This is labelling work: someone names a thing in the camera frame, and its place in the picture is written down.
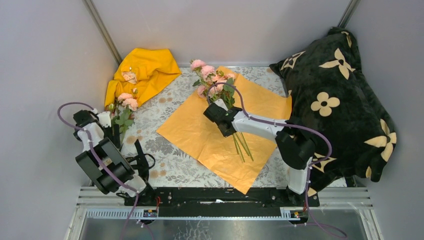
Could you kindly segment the orange wrapping paper sheet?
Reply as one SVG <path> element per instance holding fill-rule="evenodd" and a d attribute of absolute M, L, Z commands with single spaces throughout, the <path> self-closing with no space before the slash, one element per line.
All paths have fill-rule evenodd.
<path fill-rule="evenodd" d="M 197 75 L 189 68 L 167 89 L 170 112 L 157 133 L 164 138 L 162 152 L 166 161 L 165 185 L 178 187 L 233 187 L 246 193 L 252 187 L 286 187 L 287 165 L 276 144 L 244 133 L 252 156 L 239 155 L 232 137 L 223 137 L 218 127 L 203 112 L 207 101 L 196 93 Z M 291 99 L 280 78 L 268 67 L 230 67 L 225 73 L 236 75 L 247 111 L 276 119 L 288 119 Z"/>

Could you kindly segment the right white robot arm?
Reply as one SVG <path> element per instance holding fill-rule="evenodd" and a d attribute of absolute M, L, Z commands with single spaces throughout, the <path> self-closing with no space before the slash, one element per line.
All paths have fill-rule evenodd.
<path fill-rule="evenodd" d="M 282 160 L 289 167 L 287 201 L 299 206 L 307 199 L 308 167 L 316 144 L 312 134 L 303 126 L 288 123 L 285 119 L 254 115 L 239 107 L 226 109 L 216 103 L 210 104 L 203 114 L 217 125 L 224 137 L 248 133 L 275 142 Z"/>

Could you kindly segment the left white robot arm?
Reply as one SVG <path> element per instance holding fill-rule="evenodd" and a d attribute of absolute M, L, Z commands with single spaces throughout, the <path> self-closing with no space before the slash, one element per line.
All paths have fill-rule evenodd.
<path fill-rule="evenodd" d="M 111 113 L 104 111 L 95 114 L 80 110 L 73 115 L 77 129 L 74 136 L 83 143 L 83 150 L 75 157 L 76 162 L 92 183 L 105 195 L 122 191 L 144 206 L 152 204 L 155 192 L 140 177 L 124 158 L 116 145 L 120 144 L 112 124 Z"/>

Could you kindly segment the pink fake flower stem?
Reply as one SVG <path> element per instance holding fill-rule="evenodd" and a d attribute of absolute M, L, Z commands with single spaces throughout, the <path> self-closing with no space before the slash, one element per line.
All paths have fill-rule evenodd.
<path fill-rule="evenodd" d="M 106 111 L 110 111 L 112 125 L 119 125 L 121 148 L 126 131 L 135 121 L 134 112 L 137 108 L 137 99 L 134 94 L 130 93 L 120 94 L 112 103 L 107 104 L 105 107 Z"/>

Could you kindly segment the pink fake flower bunch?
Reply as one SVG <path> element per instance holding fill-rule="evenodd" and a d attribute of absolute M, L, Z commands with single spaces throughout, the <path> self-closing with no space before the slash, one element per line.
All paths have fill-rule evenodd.
<path fill-rule="evenodd" d="M 197 94 L 205 98 L 209 105 L 218 99 L 222 99 L 228 110 L 235 107 L 235 89 L 232 86 L 236 81 L 236 77 L 233 73 L 224 73 L 222 70 L 216 70 L 213 66 L 207 65 L 200 59 L 191 60 L 190 68 L 198 76 L 198 80 L 193 83 L 193 86 L 197 87 Z M 242 133 L 234 133 L 231 136 L 241 161 L 243 163 L 246 161 L 244 154 L 247 154 L 254 161 L 245 136 Z"/>

